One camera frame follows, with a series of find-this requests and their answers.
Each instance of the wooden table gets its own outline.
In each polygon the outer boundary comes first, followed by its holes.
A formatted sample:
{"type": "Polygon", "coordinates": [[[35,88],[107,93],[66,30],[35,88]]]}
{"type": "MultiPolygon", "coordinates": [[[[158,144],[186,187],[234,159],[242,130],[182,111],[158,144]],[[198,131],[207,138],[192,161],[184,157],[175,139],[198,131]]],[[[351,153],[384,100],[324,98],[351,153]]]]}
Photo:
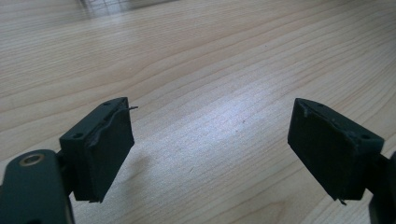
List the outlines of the wooden table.
{"type": "Polygon", "coordinates": [[[396,150],[396,2],[3,0],[0,175],[103,101],[135,146],[82,223],[369,223],[287,144],[293,101],[328,105],[396,150]]]}

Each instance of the table surface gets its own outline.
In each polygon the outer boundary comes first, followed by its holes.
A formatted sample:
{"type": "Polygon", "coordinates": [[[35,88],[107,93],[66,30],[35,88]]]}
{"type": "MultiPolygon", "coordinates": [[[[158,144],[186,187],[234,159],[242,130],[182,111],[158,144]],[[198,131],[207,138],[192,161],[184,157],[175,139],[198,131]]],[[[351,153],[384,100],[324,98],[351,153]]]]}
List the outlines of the table surface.
{"type": "Polygon", "coordinates": [[[135,146],[82,223],[369,223],[287,143],[295,98],[396,150],[396,2],[2,0],[0,175],[103,101],[127,96],[135,146]]]}

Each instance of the wood grain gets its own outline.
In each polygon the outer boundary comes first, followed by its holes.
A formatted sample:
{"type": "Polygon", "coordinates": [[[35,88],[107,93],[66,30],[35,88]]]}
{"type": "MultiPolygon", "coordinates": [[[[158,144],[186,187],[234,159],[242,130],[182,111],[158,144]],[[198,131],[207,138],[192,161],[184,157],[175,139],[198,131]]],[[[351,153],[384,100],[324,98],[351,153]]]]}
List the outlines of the wood grain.
{"type": "Polygon", "coordinates": [[[302,97],[396,150],[395,1],[151,3],[0,3],[0,175],[127,96],[136,144],[77,223],[369,223],[370,193],[333,202],[287,133],[302,97]]]}

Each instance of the light wood surface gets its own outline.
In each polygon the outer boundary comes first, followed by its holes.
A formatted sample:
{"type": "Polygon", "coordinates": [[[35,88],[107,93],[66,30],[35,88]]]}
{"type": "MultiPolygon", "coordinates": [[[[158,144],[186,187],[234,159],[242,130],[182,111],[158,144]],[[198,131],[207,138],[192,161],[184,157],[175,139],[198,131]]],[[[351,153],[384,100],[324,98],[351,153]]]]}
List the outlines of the light wood surface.
{"type": "Polygon", "coordinates": [[[83,223],[369,223],[287,144],[294,98],[328,105],[396,150],[396,2],[0,2],[0,175],[108,99],[135,146],[83,223]]]}

